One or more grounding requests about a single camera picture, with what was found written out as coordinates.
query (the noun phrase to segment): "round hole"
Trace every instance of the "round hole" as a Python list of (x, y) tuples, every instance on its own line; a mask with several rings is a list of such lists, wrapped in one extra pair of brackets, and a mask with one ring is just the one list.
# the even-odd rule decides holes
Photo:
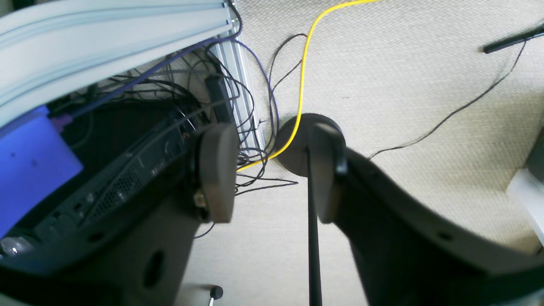
[(89, 237), (89, 242), (97, 242), (98, 240), (104, 238), (103, 232), (97, 232), (96, 234)]
[(446, 241), (452, 241), (453, 236), (448, 234), (447, 232), (440, 231), (438, 232), (438, 236)]
[(147, 288), (155, 286), (164, 272), (164, 253), (155, 252), (147, 261), (144, 271), (144, 286)]

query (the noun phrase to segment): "floor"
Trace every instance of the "floor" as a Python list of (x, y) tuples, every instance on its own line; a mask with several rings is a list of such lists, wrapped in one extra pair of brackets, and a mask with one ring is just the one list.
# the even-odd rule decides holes
[[(307, 33), (340, 2), (241, 0), (243, 40), (269, 67), (285, 38)], [(481, 47), (539, 26), (543, 9), (539, 0), (382, 0), (334, 12), (310, 46), (304, 111), (331, 117), (366, 156), (418, 138), (506, 73), (521, 45), (493, 54)], [(303, 45), (295, 39), (280, 53), (275, 80), (300, 60)], [(527, 253), (538, 241), (505, 189), (540, 130), (543, 47), (544, 39), (529, 42), (502, 84), (431, 137), (374, 160), (432, 210)], [(266, 114), (256, 66), (252, 76)], [(296, 113), (298, 77), (278, 87), (282, 122)], [(308, 305), (306, 182), (274, 163), (266, 177), (300, 184), (236, 198), (232, 223), (195, 241), (178, 305), (204, 305), (209, 284), (225, 290), (217, 305)], [(323, 304), (365, 305), (348, 241), (333, 225), (319, 230)]]

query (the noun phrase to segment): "purple cable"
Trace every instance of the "purple cable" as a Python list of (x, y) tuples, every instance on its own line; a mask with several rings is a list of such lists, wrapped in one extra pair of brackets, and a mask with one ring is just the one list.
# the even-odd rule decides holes
[(73, 118), (76, 118), (76, 117), (79, 117), (87, 112), (90, 112), (92, 111), (93, 109), (101, 106), (102, 104), (110, 101), (111, 99), (117, 97), (118, 95), (121, 95), (122, 93), (124, 93), (126, 90), (130, 89), (131, 87), (139, 84), (141, 81), (145, 80), (146, 78), (150, 77), (155, 71), (165, 67), (166, 65), (172, 63), (173, 61), (175, 61), (176, 59), (178, 58), (181, 58), (181, 57), (184, 57), (185, 55), (187, 55), (189, 52), (191, 51), (194, 51), (200, 47), (204, 47), (205, 45), (207, 44), (217, 44), (217, 43), (220, 43), (220, 42), (225, 42), (225, 41), (231, 41), (231, 42), (234, 42), (236, 44), (239, 44), (241, 45), (242, 47), (244, 47), (247, 51), (249, 51), (251, 53), (251, 55), (255, 58), (255, 60), (257, 61), (257, 63), (259, 64), (259, 67), (261, 68), (261, 72), (263, 73), (263, 76), (264, 78), (267, 80), (267, 86), (268, 86), (268, 90), (270, 90), (270, 92), (272, 93), (272, 100), (274, 100), (274, 105), (276, 107), (276, 111), (278, 111), (278, 108), (277, 108), (277, 102), (276, 102), (276, 97), (274, 96), (274, 92), (272, 91), (272, 86), (270, 84), (270, 80), (268, 79), (268, 76), (266, 74), (266, 71), (264, 70), (264, 67), (263, 67), (263, 64), (261, 63), (261, 61), (259, 60), (259, 58), (257, 57), (257, 55), (255, 54), (255, 52), (253, 52), (253, 50), (251, 50), (248, 46), (246, 46), (243, 42), (241, 41), (238, 41), (235, 39), (235, 37), (227, 37), (227, 38), (210, 38), (210, 39), (207, 39), (207, 40), (204, 40), (204, 41), (201, 41), (200, 43), (198, 44), (195, 44), (193, 46), (190, 46), (188, 48), (186, 48), (185, 50), (183, 50), (182, 52), (176, 54), (175, 56), (169, 58), (169, 59), (166, 59), (160, 63), (158, 63), (157, 65), (153, 66), (152, 68), (150, 68), (149, 70), (145, 71), (143, 74), (141, 74), (140, 76), (138, 77), (135, 77), (132, 81), (130, 81), (129, 83), (126, 83), (125, 85), (113, 90), (112, 92), (110, 92), (109, 94), (105, 95), (104, 97), (94, 101), (94, 102), (91, 102), (75, 111), (73, 111), (72, 113), (68, 114), (68, 115), (62, 115), (61, 117), (65, 117), (65, 116), (69, 116), (69, 118), (73, 119)]

